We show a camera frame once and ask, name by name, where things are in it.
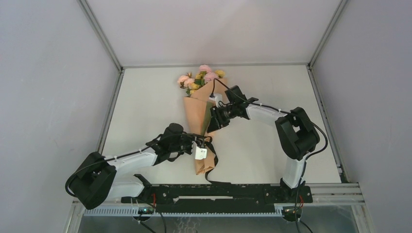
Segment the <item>pink fake flower stem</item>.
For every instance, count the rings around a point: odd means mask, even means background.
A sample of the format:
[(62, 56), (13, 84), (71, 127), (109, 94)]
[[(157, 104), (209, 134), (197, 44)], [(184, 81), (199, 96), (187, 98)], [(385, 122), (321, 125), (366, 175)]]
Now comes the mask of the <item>pink fake flower stem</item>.
[(177, 84), (181, 89), (186, 89), (189, 91), (198, 90), (214, 79), (224, 77), (225, 72), (223, 70), (213, 70), (209, 65), (201, 65), (195, 75), (189, 72), (180, 76), (177, 79)]

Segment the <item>two-sided peach green wrapping paper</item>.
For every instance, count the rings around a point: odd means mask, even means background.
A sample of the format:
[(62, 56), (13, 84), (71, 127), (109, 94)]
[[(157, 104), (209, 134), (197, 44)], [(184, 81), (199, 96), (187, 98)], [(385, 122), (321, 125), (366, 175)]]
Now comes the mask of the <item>two-sided peach green wrapping paper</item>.
[[(189, 132), (199, 135), (214, 136), (215, 133), (207, 133), (206, 129), (210, 123), (210, 108), (214, 106), (209, 102), (212, 93), (224, 95), (225, 87), (219, 82), (209, 82), (189, 97), (183, 98), (186, 119)], [(206, 159), (194, 160), (196, 175), (204, 174)]]

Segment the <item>yellow fake flower stem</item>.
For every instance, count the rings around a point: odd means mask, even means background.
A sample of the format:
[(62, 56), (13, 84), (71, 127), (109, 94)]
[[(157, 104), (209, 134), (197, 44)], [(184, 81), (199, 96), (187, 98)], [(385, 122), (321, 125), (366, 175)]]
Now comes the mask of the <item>yellow fake flower stem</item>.
[(187, 79), (180, 82), (180, 88), (185, 89), (186, 94), (191, 96), (194, 92), (205, 86), (207, 83), (212, 82), (214, 79), (221, 79), (225, 77), (223, 70), (215, 70), (213, 72), (199, 71), (195, 77), (192, 73), (186, 74)]

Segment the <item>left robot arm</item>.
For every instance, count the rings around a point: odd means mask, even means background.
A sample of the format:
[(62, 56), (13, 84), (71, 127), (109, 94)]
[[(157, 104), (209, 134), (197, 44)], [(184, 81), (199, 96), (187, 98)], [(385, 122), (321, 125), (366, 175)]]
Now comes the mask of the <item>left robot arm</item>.
[(136, 151), (110, 156), (97, 151), (90, 153), (68, 177), (65, 191), (88, 210), (123, 197), (147, 202), (152, 190), (137, 177), (139, 169), (172, 162), (173, 153), (180, 156), (204, 151), (210, 142), (211, 136), (187, 133), (180, 124), (171, 123), (163, 133)]

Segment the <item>black ribbon with gold text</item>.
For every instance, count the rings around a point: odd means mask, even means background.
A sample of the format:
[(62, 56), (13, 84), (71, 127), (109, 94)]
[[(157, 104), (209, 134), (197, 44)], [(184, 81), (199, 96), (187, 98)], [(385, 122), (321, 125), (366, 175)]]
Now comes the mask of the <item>black ribbon with gold text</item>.
[(230, 182), (222, 182), (222, 181), (213, 181), (209, 178), (209, 174), (216, 168), (216, 165), (219, 162), (219, 158), (217, 156), (216, 150), (212, 144), (213, 138), (209, 138), (205, 140), (204, 146), (207, 149), (207, 156), (204, 168), (205, 180), (208, 181), (212, 185), (230, 185)]

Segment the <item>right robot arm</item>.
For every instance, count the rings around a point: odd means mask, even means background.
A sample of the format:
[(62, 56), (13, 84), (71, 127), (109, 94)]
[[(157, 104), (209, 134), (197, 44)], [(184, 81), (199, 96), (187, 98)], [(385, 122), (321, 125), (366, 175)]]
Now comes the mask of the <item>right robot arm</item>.
[(300, 196), (299, 186), (304, 181), (307, 159), (318, 153), (316, 146), (320, 142), (320, 135), (325, 133), (309, 119), (301, 107), (286, 112), (258, 103), (257, 98), (247, 98), (237, 85), (227, 88), (224, 93), (228, 103), (222, 102), (220, 94), (209, 94), (209, 99), (216, 105), (210, 109), (211, 120), (206, 132), (226, 127), (236, 117), (275, 127), (281, 148), (288, 157), (286, 171), (280, 180), (281, 197), (287, 202), (295, 201)]

